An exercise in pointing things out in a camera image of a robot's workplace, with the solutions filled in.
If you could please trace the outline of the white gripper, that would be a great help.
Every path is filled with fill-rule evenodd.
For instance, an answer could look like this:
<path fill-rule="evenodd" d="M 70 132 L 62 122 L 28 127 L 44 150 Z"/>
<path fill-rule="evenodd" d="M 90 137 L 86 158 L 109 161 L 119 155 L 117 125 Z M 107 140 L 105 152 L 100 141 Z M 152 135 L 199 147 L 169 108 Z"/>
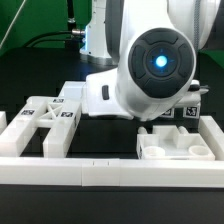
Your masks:
<path fill-rule="evenodd" d="M 128 69 L 115 68 L 90 74 L 82 90 L 82 111 L 91 117 L 140 118 L 141 93 Z"/>

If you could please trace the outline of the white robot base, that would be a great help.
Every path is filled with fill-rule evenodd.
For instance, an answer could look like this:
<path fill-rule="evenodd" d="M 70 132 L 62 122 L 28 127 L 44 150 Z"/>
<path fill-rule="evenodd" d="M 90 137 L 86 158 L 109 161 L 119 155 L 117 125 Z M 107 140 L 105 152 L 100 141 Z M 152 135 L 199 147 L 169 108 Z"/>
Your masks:
<path fill-rule="evenodd" d="M 85 27 L 81 59 L 99 65 L 114 65 L 107 51 L 105 36 L 105 11 L 107 0 L 92 0 L 91 20 Z"/>

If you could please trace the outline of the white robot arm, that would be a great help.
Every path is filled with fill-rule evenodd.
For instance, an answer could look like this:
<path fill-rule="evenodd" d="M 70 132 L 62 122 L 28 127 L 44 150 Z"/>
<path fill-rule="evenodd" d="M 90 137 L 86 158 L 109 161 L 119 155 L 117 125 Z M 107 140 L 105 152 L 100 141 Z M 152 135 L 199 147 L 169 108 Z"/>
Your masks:
<path fill-rule="evenodd" d="M 83 112 L 153 120 L 189 98 L 197 51 L 208 40 L 221 0 L 106 0 L 105 46 L 116 68 L 86 77 Z"/>

